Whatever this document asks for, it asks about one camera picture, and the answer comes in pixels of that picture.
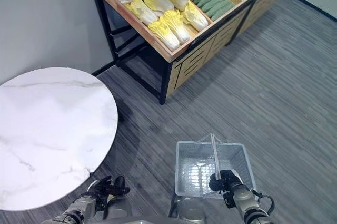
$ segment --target white basket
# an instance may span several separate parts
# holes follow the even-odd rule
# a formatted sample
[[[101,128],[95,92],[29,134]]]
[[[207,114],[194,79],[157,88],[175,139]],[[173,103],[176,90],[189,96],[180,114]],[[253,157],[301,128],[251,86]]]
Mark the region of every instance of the white basket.
[[[209,187],[210,176],[215,173],[211,135],[208,142],[179,141],[176,148],[175,193],[178,196],[222,199]],[[216,144],[220,170],[234,169],[249,189],[256,189],[246,148],[242,144]]]

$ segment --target marble tabletop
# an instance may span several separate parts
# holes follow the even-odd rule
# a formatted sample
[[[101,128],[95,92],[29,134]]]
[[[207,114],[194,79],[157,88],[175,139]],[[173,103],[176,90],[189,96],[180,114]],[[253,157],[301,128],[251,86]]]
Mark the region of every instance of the marble tabletop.
[[[0,86],[0,209],[44,206],[80,186],[110,150],[117,107],[92,75],[52,67]]]

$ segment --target wooden crate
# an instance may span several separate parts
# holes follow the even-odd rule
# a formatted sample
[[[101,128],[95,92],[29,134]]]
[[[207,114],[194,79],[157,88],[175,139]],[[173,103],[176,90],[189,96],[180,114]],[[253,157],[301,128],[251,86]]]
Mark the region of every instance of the wooden crate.
[[[172,94],[174,90],[201,68],[214,43],[215,37],[216,35],[210,36],[180,61],[173,62],[166,96]]]
[[[242,34],[248,27],[263,16],[269,10],[270,6],[275,3],[275,1],[276,0],[257,0],[249,12],[249,15],[242,25],[238,35]]]
[[[181,45],[177,50],[171,51],[159,38],[157,38],[133,13],[131,13],[123,4],[121,4],[118,0],[106,0],[167,62],[171,63],[180,55],[182,55],[189,45],[196,38],[204,35],[205,32],[209,30],[213,26],[213,24],[217,23],[221,19],[225,18],[232,11],[237,9],[243,2],[242,0],[231,0],[236,6],[225,13],[222,17],[218,18],[215,22],[210,20],[206,14],[204,14],[200,9],[199,11],[206,17],[209,22],[209,26],[198,32],[194,30],[192,27],[188,28],[189,33],[192,35],[192,38]]]
[[[248,7],[240,11],[183,59],[173,62],[166,96],[172,94],[231,40],[247,10]]]
[[[223,46],[227,45],[247,11],[248,7],[229,20],[223,27],[219,29],[219,31],[216,32],[213,46],[211,47],[204,64],[215,54],[217,54]]]

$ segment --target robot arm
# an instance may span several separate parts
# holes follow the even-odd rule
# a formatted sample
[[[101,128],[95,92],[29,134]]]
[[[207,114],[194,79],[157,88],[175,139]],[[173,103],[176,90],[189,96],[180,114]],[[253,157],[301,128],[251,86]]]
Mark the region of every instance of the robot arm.
[[[42,224],[84,224],[97,211],[104,210],[109,195],[122,196],[129,192],[130,188],[125,187],[124,177],[117,177],[114,184],[111,184],[111,176],[108,176],[92,183],[88,191],[76,199],[62,215]]]
[[[234,174],[232,170],[222,170],[220,175],[219,180],[216,180],[215,174],[211,175],[210,188],[213,191],[223,191],[227,207],[236,207],[245,224],[273,224],[269,214],[274,208],[274,201],[270,196],[250,191],[242,183],[240,176],[237,173]],[[261,197],[269,197],[272,200],[271,209],[268,212],[264,211],[254,195],[259,196],[259,200]]]
[[[76,199],[62,215],[46,220],[42,224],[83,224],[93,218],[95,213],[96,199],[90,196],[83,196]]]

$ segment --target wooden produce display shelf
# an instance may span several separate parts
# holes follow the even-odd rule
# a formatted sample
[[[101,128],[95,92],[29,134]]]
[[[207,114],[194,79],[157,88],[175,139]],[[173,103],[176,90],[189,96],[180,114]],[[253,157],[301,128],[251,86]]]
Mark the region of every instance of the wooden produce display shelf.
[[[162,41],[160,41],[148,28],[145,26],[133,13],[131,13],[122,3],[118,0],[106,0],[167,62],[173,62],[176,58],[186,52],[189,45],[198,37],[203,36],[215,23],[221,21],[223,18],[231,14],[247,0],[231,0],[235,7],[230,9],[216,21],[212,21],[205,13],[199,11],[206,17],[209,25],[201,32],[192,32],[192,38],[181,45],[177,50],[171,51]]]
[[[276,0],[256,0],[244,24],[240,28],[238,35],[242,34],[247,28],[255,23],[255,21],[262,17],[275,1]]]
[[[101,11],[100,14],[102,11],[105,13],[105,10],[102,9],[104,8],[103,1],[101,3],[97,1],[98,0],[96,0],[96,5],[98,10]],[[162,62],[159,68],[162,80],[160,90],[158,91],[135,72],[132,72],[130,68],[121,62],[121,59],[119,59],[117,55],[119,66],[155,95],[161,104],[164,104],[170,94],[216,55],[223,46],[228,45],[236,36],[243,33],[261,17],[276,0],[231,0],[235,6],[215,21],[208,18],[206,14],[198,8],[208,20],[208,27],[198,32],[192,26],[188,25],[188,31],[192,38],[175,51],[171,51],[166,47],[146,25],[118,0],[105,1],[158,52],[159,56],[156,58],[163,58],[160,58]],[[113,31],[111,31],[107,20],[104,21],[104,18],[101,18],[101,20],[107,39],[109,39]],[[116,49],[118,50],[118,48],[115,47],[115,44],[111,46],[109,43],[109,46],[112,54],[115,55],[115,51]]]

